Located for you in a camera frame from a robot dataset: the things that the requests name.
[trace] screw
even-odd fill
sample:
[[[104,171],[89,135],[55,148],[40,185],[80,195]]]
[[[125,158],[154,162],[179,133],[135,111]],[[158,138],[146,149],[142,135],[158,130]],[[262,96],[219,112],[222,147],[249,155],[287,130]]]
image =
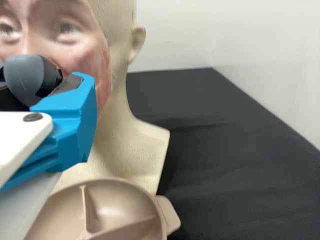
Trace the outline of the screw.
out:
[[[23,121],[24,122],[36,122],[40,119],[43,119],[44,116],[42,116],[40,113],[30,113],[26,116],[24,116]]]

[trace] printed face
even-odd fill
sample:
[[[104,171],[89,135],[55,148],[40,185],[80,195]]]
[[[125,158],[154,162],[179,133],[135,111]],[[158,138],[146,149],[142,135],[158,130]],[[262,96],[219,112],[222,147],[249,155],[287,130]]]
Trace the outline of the printed face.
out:
[[[112,88],[110,55],[86,0],[0,0],[0,59],[18,54],[49,59],[63,77],[94,77],[100,115]]]

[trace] white wall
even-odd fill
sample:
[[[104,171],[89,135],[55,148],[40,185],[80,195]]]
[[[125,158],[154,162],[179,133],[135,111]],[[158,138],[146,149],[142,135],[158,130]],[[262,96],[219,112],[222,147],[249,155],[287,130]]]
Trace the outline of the white wall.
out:
[[[137,0],[130,71],[213,66],[320,149],[320,0]]]

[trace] mannequin head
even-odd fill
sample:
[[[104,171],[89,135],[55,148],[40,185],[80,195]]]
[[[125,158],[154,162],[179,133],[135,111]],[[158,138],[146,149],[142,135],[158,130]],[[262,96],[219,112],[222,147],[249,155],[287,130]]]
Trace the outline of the mannequin head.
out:
[[[146,39],[144,27],[136,25],[136,0],[88,0],[107,39],[114,76],[113,90],[122,88],[128,65]]]
[[[37,54],[95,79],[98,113],[112,88],[110,53],[86,0],[0,0],[0,59]]]

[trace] beige tray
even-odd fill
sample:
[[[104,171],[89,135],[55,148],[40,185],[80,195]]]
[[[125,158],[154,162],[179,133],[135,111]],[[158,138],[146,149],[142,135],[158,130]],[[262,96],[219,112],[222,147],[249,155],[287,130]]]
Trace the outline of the beige tray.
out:
[[[180,219],[164,196],[122,179],[83,182],[52,195],[27,240],[166,240]]]

